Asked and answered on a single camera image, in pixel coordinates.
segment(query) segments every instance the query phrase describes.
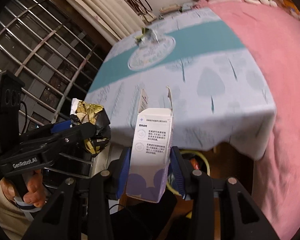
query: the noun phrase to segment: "bed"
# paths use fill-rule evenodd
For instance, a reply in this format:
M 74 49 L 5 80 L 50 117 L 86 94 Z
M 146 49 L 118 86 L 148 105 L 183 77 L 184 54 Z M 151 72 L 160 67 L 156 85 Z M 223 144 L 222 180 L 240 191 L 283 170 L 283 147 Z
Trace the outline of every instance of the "bed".
M 255 162 L 252 196 L 280 239 L 300 227 L 300 21 L 281 8 L 208 4 L 260 67 L 277 106 L 263 158 Z

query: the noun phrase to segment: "crumpled snack wrapper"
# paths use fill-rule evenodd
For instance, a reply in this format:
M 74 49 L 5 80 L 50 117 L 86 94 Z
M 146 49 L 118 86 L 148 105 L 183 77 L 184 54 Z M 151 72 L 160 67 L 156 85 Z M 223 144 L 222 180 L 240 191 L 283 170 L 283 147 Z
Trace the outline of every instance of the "crumpled snack wrapper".
M 102 105 L 88 104 L 77 98 L 71 102 L 70 119 L 75 125 L 90 122 L 97 132 L 94 137 L 84 140 L 86 150 L 97 156 L 111 139 L 110 121 Z

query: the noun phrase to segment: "box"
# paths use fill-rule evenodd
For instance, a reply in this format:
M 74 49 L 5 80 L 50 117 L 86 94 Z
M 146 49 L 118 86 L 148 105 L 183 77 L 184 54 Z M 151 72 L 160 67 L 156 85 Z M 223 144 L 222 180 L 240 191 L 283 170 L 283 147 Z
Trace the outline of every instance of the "box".
M 165 191 L 172 137 L 173 107 L 147 108 L 144 89 L 138 107 L 126 194 L 140 200 L 158 203 Z

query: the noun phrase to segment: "wooden floor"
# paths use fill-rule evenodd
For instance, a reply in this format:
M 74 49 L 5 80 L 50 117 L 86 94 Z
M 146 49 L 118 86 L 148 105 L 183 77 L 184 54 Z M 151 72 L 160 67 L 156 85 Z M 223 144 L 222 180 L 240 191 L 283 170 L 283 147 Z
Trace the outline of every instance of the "wooden floor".
M 217 153 L 213 151 L 203 152 L 210 164 L 210 175 L 216 179 L 226 179 L 234 176 L 241 184 L 248 190 L 252 191 L 252 177 L 253 177 L 253 161 L 248 157 L 239 154 L 229 144 L 222 143 L 217 147 Z M 157 240 L 164 240 L 168 234 L 173 220 L 179 216 L 186 215 L 192 210 L 192 201 L 184 201 L 177 196 L 178 203 L 170 217 L 165 228 L 160 233 Z M 134 205 L 140 201 L 124 196 L 120 203 L 125 205 Z M 220 239 L 220 213 L 218 199 L 214 201 L 215 207 L 215 238 Z

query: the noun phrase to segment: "hanging cord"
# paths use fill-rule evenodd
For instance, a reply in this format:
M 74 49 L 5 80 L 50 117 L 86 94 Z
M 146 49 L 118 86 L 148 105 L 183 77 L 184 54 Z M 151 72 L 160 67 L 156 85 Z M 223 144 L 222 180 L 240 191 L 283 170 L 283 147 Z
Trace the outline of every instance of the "hanging cord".
M 25 125 L 23 126 L 22 132 L 24 133 L 26 130 L 26 126 L 27 126 L 27 122 L 28 122 L 28 110 L 27 110 L 27 106 L 26 103 L 24 101 L 20 101 L 21 104 L 23 104 L 23 106 L 25 107 L 25 112 L 26 112 L 26 120 L 25 120 Z
M 129 213 L 130 213 L 130 215 L 131 215 L 131 217 L 135 220 L 135 221 L 137 221 L 137 222 L 139 222 L 139 224 L 143 227 L 143 229 L 149 234 L 149 240 L 151 240 L 152 239 L 152 233 L 151 233 L 151 231 L 148 229 L 148 227 L 135 215 L 135 214 L 133 214 L 133 212 L 129 209 L 129 208 L 127 208 L 126 206 L 124 206 L 124 205 L 121 205 L 121 204 L 115 204 L 115 205 L 113 205 L 113 206 L 111 206 L 110 208 L 109 208 L 109 211 L 112 209 L 112 208 L 114 208 L 115 206 L 121 206 L 121 207 L 123 207 L 123 208 L 125 208 Z

